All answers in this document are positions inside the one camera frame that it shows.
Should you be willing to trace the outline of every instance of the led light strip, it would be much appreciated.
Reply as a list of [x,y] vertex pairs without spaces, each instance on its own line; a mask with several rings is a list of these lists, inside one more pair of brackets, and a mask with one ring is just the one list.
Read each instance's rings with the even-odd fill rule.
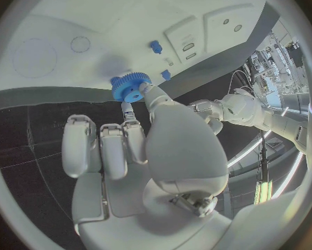
[[271,197],[272,199],[278,198],[280,196],[280,194],[282,194],[282,192],[284,191],[284,189],[287,187],[287,185],[289,184],[289,182],[291,181],[293,175],[295,174],[300,162],[303,159],[303,153],[299,152],[296,158],[296,161],[293,165],[293,167],[291,168],[288,176],[286,177],[286,179],[284,180],[284,182],[281,184],[280,188],[273,194],[273,196]]
[[[283,117],[286,112],[288,111],[289,107],[286,107],[286,109],[283,111],[283,113],[281,114],[281,116]],[[271,133],[271,130],[267,131],[264,135],[264,137],[266,138],[269,134]],[[244,157],[246,157],[250,152],[253,151],[253,149],[255,149],[258,145],[261,144],[261,142],[263,141],[262,138],[260,138],[254,145],[252,145],[249,149],[247,149],[244,153],[242,153],[240,156],[236,157],[235,160],[231,161],[228,164],[228,168],[230,168],[231,166],[235,165],[237,162],[239,162],[241,159],[243,159]]]

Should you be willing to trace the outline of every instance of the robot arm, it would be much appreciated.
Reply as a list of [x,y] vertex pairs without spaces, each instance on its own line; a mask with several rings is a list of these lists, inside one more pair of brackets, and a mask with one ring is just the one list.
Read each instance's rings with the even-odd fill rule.
[[220,121],[255,126],[264,131],[271,130],[292,141],[299,151],[306,153],[308,122],[298,122],[275,114],[272,109],[262,107],[258,99],[243,89],[235,89],[234,94],[227,94],[222,100],[199,100],[189,107],[210,124],[213,130],[215,122]]

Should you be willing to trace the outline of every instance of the blue gear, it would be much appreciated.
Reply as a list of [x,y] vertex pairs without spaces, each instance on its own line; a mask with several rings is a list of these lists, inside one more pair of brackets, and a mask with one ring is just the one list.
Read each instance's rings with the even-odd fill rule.
[[134,72],[123,77],[111,79],[112,96],[117,101],[133,103],[139,101],[143,96],[139,92],[139,86],[143,82],[151,83],[149,76],[145,73]]

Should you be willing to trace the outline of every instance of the black floor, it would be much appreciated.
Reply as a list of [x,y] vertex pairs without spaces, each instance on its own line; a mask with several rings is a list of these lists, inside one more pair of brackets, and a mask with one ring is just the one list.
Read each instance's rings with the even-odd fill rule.
[[[199,99],[222,99],[231,74],[201,86],[176,100],[188,104]],[[234,77],[233,88],[241,86]],[[150,129],[144,103],[133,104],[146,133]],[[76,180],[62,169],[61,140],[67,118],[86,114],[99,128],[122,123],[119,102],[75,102],[16,107],[0,111],[0,167],[14,198],[31,221],[64,249],[85,249],[71,219],[71,201]],[[228,159],[255,136],[255,128],[225,123],[218,138]],[[0,216],[0,249],[26,249]]]

